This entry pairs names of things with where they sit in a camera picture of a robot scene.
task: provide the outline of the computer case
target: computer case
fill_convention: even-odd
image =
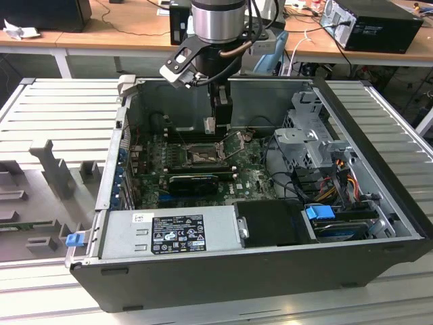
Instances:
[[[20,27],[79,33],[91,15],[89,0],[2,0],[0,26],[7,20]]]
[[[349,26],[335,25],[350,22]],[[327,0],[320,25],[346,51],[406,53],[423,20],[387,0]]]

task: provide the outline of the table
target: table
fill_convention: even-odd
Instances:
[[[393,2],[411,7],[415,1],[395,0]],[[319,25],[311,18],[289,17],[286,20],[286,30],[305,30],[317,27]],[[304,41],[299,45],[296,50],[296,61],[346,64],[346,60],[338,51],[337,45],[325,30],[310,32],[308,36],[313,41]],[[286,50],[292,53],[296,44],[303,38],[303,33],[289,33]],[[344,51],[344,54],[352,64],[431,67],[433,66],[433,27],[421,27],[406,54],[353,51]]]
[[[406,6],[412,2],[395,0]],[[164,57],[174,51],[170,45],[168,17],[157,16],[157,7],[146,0],[127,0],[123,4],[108,3],[108,0],[90,0],[92,18],[82,33],[42,32],[39,39],[15,41],[0,35],[0,52],[53,55],[64,78],[73,77],[68,65],[68,56],[113,56],[116,70],[121,71],[119,57]],[[147,33],[159,36],[130,35]],[[317,28],[311,18],[288,18],[286,30]],[[303,42],[297,51],[300,62],[346,63],[332,38],[324,31],[310,32],[312,42]],[[291,53],[302,33],[291,33],[286,50]],[[421,28],[406,54],[382,54],[369,52],[345,52],[352,64],[387,66],[433,66],[433,28]]]
[[[42,32],[38,39],[16,41],[0,34],[0,52],[23,54],[46,54],[54,56],[62,78],[73,78],[68,56],[113,56],[116,70],[121,71],[120,56],[164,57],[175,50],[170,44],[170,24],[166,16],[157,16],[157,7],[146,0],[127,0],[122,4],[108,0],[90,0],[91,20],[81,33]],[[158,36],[130,35],[147,33]]]

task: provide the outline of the motherboard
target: motherboard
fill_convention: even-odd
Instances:
[[[172,142],[151,135],[133,152],[136,207],[230,205],[277,198],[263,165],[263,143],[247,131],[218,142]]]

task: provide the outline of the floor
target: floor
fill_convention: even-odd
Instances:
[[[159,77],[158,70],[164,58],[121,58],[121,60],[126,73],[130,72],[141,77]],[[114,60],[111,57],[72,56],[70,63],[76,78],[117,78],[120,75],[116,72]],[[332,78],[345,79],[347,70],[347,65],[334,66]],[[433,83],[424,83],[407,106],[407,102],[429,71],[429,68],[399,68],[382,92],[382,95],[409,122],[413,121],[419,109],[426,104],[426,93],[433,88]],[[0,57],[0,107],[14,91],[22,77],[60,78],[60,73],[51,56],[3,54]],[[426,137],[433,137],[433,132],[429,132]]]

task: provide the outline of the power supply label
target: power supply label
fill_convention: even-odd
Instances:
[[[152,220],[152,247],[155,255],[206,250],[203,215],[155,217]]]

